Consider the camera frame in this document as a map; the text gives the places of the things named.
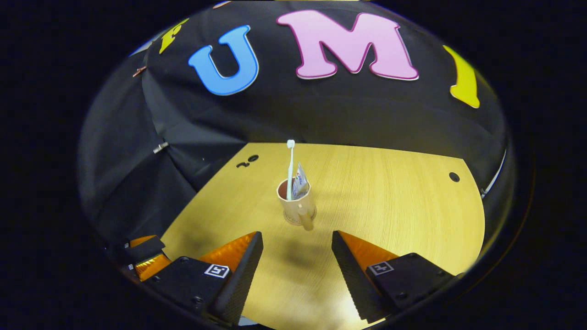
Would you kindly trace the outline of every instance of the pink letter m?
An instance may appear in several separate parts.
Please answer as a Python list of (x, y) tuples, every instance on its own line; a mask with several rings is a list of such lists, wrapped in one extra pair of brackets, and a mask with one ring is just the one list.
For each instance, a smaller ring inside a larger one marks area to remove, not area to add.
[(371, 45), (375, 50), (375, 61), (369, 66), (371, 72), (391, 79), (418, 79), (399, 25), (389, 19), (361, 13), (349, 31), (324, 14), (308, 10), (282, 15), (277, 23), (288, 25), (298, 42), (302, 65), (296, 73), (302, 79), (325, 78), (336, 73), (336, 65), (326, 60), (322, 46), (328, 47), (348, 71), (359, 73)]

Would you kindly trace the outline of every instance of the table surface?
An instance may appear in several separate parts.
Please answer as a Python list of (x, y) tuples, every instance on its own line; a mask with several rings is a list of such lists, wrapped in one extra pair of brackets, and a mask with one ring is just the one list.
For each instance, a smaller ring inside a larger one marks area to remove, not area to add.
[[(314, 229), (284, 220), (277, 185), (285, 143), (249, 143), (191, 200), (165, 232), (172, 259), (200, 258), (253, 231), (264, 250), (243, 316), (275, 329), (363, 329), (330, 245), (342, 230), (394, 254), (416, 252), (453, 275), (479, 255), (485, 219), (462, 159), (328, 144), (296, 144), (312, 185)], [(256, 161), (247, 167), (252, 155)], [(454, 182), (449, 173), (458, 174)]]

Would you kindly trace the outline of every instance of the toothpaste tube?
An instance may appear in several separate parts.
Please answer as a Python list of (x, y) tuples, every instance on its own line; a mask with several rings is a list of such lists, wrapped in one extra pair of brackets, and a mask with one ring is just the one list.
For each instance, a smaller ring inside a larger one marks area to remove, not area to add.
[(302, 165), (298, 162), (298, 172), (292, 185), (292, 199), (297, 200), (302, 198), (310, 190), (310, 184), (306, 178), (306, 173), (302, 170)]

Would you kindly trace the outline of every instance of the beige mug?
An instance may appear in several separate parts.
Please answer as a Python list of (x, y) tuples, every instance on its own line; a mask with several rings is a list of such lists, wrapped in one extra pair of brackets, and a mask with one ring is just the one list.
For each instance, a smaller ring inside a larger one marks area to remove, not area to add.
[(312, 185), (308, 183), (308, 192), (299, 199), (287, 200), (288, 181), (285, 179), (277, 186), (277, 198), (284, 207), (285, 221), (292, 225), (302, 225), (305, 230), (312, 230), (312, 220), (316, 217), (316, 205), (312, 199)]

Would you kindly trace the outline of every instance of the white toothbrush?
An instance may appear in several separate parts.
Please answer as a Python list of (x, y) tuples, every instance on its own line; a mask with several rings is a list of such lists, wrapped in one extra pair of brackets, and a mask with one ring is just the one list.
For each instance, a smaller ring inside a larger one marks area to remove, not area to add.
[(295, 145), (295, 141), (294, 140), (288, 140), (288, 148), (290, 148), (292, 150), (292, 156), (291, 159), (289, 161), (289, 169), (288, 169), (288, 192), (287, 192), (287, 199), (288, 200), (292, 200), (292, 176), (294, 173), (294, 145)]

